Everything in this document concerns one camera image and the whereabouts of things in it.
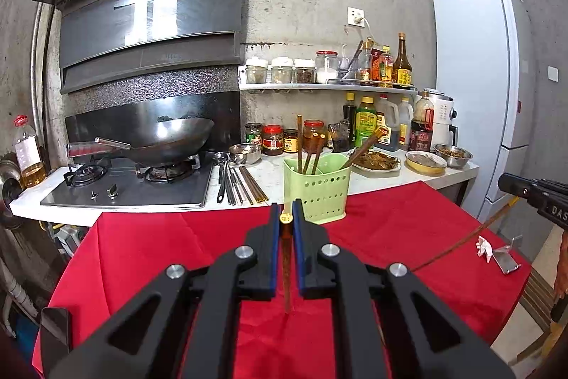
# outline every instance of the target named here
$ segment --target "green bottle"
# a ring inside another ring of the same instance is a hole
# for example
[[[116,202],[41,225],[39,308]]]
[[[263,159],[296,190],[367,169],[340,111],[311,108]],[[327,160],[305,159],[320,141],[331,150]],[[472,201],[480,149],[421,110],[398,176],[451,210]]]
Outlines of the green bottle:
[[[355,113],[355,146],[360,147],[375,131],[377,110],[373,106],[373,97],[363,97]]]

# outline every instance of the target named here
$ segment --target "refrigerator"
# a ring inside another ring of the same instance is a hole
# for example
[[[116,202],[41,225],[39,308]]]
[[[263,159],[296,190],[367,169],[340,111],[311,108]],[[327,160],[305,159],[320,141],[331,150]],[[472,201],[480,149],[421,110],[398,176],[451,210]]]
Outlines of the refrigerator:
[[[521,0],[434,0],[434,10],[436,88],[454,99],[457,144],[479,166],[462,208],[484,222],[509,200],[497,181],[504,172],[520,174],[530,142],[530,20]]]

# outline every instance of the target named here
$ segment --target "red jar lid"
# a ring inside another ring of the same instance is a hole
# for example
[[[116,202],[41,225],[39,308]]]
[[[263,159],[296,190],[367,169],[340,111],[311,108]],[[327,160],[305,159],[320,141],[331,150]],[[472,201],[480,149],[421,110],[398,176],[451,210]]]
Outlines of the red jar lid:
[[[26,124],[27,122],[28,122],[28,117],[27,117],[26,115],[19,115],[19,116],[16,116],[16,119],[13,120],[13,124],[14,124],[16,127],[23,126],[23,125]]]
[[[306,119],[304,121],[304,126],[306,127],[323,127],[323,121],[320,119]]]
[[[269,124],[268,126],[264,126],[264,132],[267,134],[277,134],[282,132],[282,126],[278,124]]]

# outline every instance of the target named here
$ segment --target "range hood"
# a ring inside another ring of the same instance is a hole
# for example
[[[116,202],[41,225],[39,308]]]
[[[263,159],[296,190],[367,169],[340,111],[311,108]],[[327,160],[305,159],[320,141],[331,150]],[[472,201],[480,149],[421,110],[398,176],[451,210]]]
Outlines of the range hood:
[[[62,13],[61,93],[240,62],[242,0],[35,0]]]

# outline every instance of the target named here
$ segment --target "countertop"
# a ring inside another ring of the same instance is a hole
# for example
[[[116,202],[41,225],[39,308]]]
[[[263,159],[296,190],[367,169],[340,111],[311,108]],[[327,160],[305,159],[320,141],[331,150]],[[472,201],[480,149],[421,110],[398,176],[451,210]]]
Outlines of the countertop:
[[[366,174],[357,167],[351,172],[351,180],[349,182],[349,195],[357,193],[366,193],[368,191],[382,190],[390,187],[396,187],[407,183],[423,181],[432,188],[439,190],[450,185],[473,179],[477,176],[479,166],[469,162],[462,170],[446,168],[444,175],[438,177],[429,177],[421,175],[409,169],[404,163],[405,152],[398,150],[390,155],[397,156],[402,167],[399,172],[382,174]],[[265,156],[262,160],[252,166],[247,166],[251,175],[258,182],[264,193],[269,197],[269,203],[283,203],[283,167],[282,159],[285,156]],[[28,219],[43,220],[45,222],[64,223],[69,225],[78,225],[83,227],[92,227],[98,217],[103,212],[117,212],[105,208],[86,208],[86,207],[62,207],[62,206],[42,206],[40,201],[47,196],[57,185],[63,181],[63,174],[68,172],[67,167],[60,167],[47,177],[42,183],[24,190],[19,198],[10,203],[10,208],[14,215],[26,217]],[[230,206],[226,198],[222,204],[217,203],[217,194],[219,192],[219,168],[214,167],[209,181],[207,198],[205,205],[201,209],[191,209],[183,204],[167,205],[167,206],[133,206],[123,207],[120,212],[181,212],[181,211],[208,211],[219,209],[245,208],[266,206],[267,203],[251,206],[245,199],[245,203],[237,206]]]

